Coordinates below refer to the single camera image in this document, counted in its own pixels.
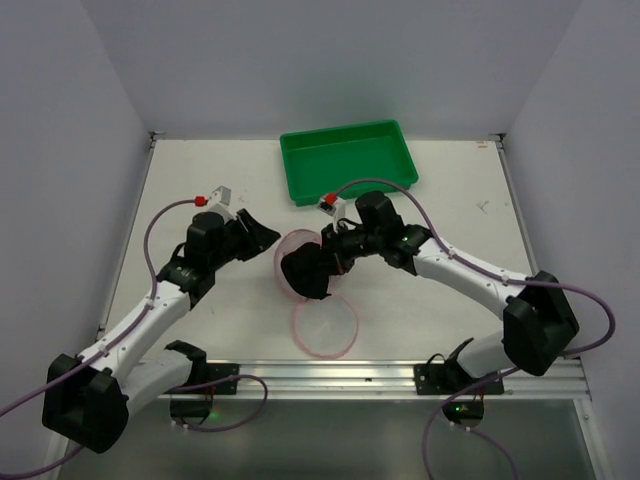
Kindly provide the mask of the black bra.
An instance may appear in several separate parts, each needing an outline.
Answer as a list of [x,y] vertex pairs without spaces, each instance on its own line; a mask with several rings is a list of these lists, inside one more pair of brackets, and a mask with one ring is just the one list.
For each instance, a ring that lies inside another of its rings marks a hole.
[[331,278],[342,274],[338,251],[313,242],[306,242],[285,254],[280,267],[293,291],[310,300],[331,296]]

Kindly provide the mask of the white pink mesh laundry bag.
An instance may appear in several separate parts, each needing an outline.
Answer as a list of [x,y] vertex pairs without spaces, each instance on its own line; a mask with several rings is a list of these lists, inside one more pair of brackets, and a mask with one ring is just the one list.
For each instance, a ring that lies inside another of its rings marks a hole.
[[329,297],[310,300],[289,286],[281,268],[281,260],[285,255],[308,242],[319,244],[320,234],[308,229],[296,229],[284,236],[273,257],[274,277],[281,293],[294,305],[290,328],[296,347],[312,358],[339,359],[355,344],[360,321],[351,304],[337,293],[337,281],[330,281]]

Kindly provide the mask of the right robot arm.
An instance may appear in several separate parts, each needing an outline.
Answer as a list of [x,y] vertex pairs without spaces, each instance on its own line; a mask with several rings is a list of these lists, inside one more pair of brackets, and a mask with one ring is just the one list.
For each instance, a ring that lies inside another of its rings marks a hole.
[[380,191],[361,195],[355,205],[359,224],[349,227],[336,218],[321,231],[327,275],[344,275],[357,259],[378,255],[393,268],[452,288],[502,323],[501,331],[457,346],[431,371],[437,380],[462,385],[510,368],[542,376],[578,333],[553,275],[527,277],[476,259],[458,260],[430,228],[405,223]]

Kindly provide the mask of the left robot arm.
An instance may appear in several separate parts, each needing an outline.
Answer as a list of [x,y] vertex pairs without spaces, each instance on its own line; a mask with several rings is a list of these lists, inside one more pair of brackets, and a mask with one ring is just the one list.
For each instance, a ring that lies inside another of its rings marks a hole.
[[101,340],[49,366],[42,424],[95,453],[110,449],[129,419],[158,396],[208,391],[206,353],[183,341],[144,355],[212,289],[216,273],[233,261],[266,252],[280,235],[248,211],[196,214],[169,261],[152,274],[150,291]]

